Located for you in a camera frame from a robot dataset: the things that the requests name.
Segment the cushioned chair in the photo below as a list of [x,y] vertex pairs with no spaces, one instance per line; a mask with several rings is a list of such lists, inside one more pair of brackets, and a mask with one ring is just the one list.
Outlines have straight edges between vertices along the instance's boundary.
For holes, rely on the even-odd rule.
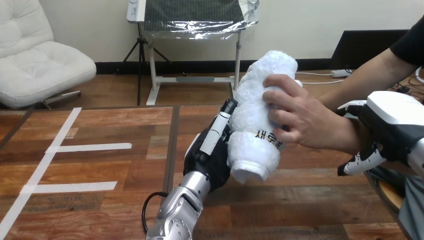
[[10,108],[47,99],[92,79],[96,65],[75,48],[53,41],[38,0],[0,0],[0,102]]

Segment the rolled towel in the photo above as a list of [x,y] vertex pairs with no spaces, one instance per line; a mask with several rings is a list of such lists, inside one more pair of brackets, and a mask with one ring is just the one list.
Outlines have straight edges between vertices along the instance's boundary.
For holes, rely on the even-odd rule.
[[234,110],[229,126],[232,134],[228,141],[227,164],[231,175],[240,183],[249,176],[265,181],[277,168],[280,151],[285,144],[273,135],[274,128],[282,128],[268,118],[273,106],[263,101],[266,90],[279,87],[263,87],[263,81],[271,74],[286,74],[295,77],[296,60],[281,51],[269,51],[253,63],[241,79],[234,98],[238,107]]

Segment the black t-shirt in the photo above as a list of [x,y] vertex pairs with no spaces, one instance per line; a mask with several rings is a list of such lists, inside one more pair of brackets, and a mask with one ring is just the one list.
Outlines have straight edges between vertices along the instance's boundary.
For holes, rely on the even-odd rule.
[[413,65],[424,65],[424,16],[390,50]]

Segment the robotic hand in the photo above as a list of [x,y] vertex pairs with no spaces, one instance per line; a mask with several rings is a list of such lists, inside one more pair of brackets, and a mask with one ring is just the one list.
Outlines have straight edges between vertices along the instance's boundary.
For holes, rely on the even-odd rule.
[[373,142],[338,167],[339,176],[362,173],[384,161],[401,161],[424,179],[424,106],[398,92],[375,91],[366,101],[351,101],[336,111],[357,116]]
[[[227,166],[227,143],[230,138],[228,121],[237,104],[236,100],[228,99],[210,126],[191,143],[185,153],[184,178],[167,195],[155,225],[147,230],[147,240],[193,239],[193,228],[202,213],[203,201],[208,193],[222,187],[230,177],[230,168]],[[151,196],[143,206],[143,224],[146,205]]]

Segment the white tape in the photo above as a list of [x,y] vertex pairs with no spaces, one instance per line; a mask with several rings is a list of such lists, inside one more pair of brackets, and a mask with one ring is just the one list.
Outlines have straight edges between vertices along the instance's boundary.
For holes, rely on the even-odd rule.
[[92,144],[92,145],[73,145],[73,146],[51,146],[47,148],[46,153],[68,153],[68,152],[83,152],[83,151],[104,151],[104,150],[119,150],[130,149],[131,143],[110,143],[110,144]]
[[[62,128],[59,130],[59,133],[57,133],[56,137],[51,143],[50,147],[59,147],[62,144],[66,134],[68,133],[69,129],[71,128],[72,124],[74,123],[75,119],[77,118],[80,112],[81,107],[74,108],[72,110],[70,115],[67,117],[65,123],[63,124]],[[40,182],[40,179],[43,177],[44,173],[47,170],[47,167],[49,166],[54,156],[55,152],[49,152],[44,155],[26,185],[36,186]],[[34,190],[34,188],[29,187],[27,188],[27,190]],[[0,239],[4,239],[6,237],[12,225],[15,223],[16,218],[21,213],[28,199],[30,199],[30,196],[30,191],[28,191],[28,193],[20,193],[17,199],[14,201],[12,207],[9,209],[9,211],[6,213],[6,216],[4,216],[3,220],[1,220],[0,222]]]
[[71,184],[42,184],[25,185],[20,191],[21,194],[53,194],[53,193],[75,193],[75,192],[95,192],[109,191],[115,189],[117,181],[71,183]]

